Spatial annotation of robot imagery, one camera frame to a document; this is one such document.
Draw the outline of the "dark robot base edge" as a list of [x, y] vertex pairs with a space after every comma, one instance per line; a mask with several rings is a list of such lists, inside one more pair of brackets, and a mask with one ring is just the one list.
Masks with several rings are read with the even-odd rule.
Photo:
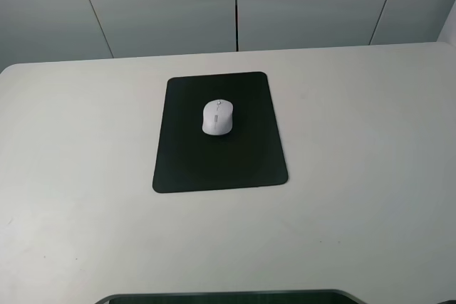
[[109, 295], [99, 303], [361, 303], [342, 290], [268, 290]]

